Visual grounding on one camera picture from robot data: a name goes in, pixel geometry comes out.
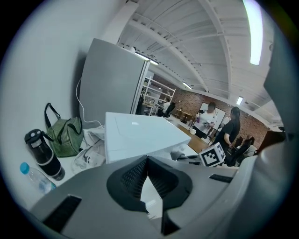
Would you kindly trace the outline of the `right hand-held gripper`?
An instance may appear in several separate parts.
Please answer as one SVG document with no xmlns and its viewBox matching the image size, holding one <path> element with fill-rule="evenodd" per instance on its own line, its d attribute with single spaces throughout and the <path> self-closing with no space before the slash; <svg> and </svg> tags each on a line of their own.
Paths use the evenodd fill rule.
<svg viewBox="0 0 299 239">
<path fill-rule="evenodd" d="M 199 153 L 201 162 L 206 167 L 214 167 L 224 162 L 226 155 L 219 142 Z"/>
</svg>

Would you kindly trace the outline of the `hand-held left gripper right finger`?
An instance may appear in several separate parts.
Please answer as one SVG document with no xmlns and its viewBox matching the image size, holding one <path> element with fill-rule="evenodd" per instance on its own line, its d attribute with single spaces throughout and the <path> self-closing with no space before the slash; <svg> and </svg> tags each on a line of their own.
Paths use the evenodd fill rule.
<svg viewBox="0 0 299 239">
<path fill-rule="evenodd" d="M 177 170 L 157 158 L 147 158 L 148 177 L 162 199 L 161 233 L 166 236 L 179 230 L 168 215 L 168 210 L 180 207 L 193 189 L 191 178 L 183 171 Z"/>
</svg>

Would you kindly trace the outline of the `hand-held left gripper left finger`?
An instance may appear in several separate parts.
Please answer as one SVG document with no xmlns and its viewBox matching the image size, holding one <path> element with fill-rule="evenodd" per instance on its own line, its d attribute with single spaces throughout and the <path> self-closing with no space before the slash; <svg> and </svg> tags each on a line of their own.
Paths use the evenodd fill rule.
<svg viewBox="0 0 299 239">
<path fill-rule="evenodd" d="M 142 156 L 113 172 L 107 180 L 109 195 L 125 210 L 148 212 L 141 201 L 142 188 L 148 177 L 147 160 L 147 156 Z"/>
</svg>

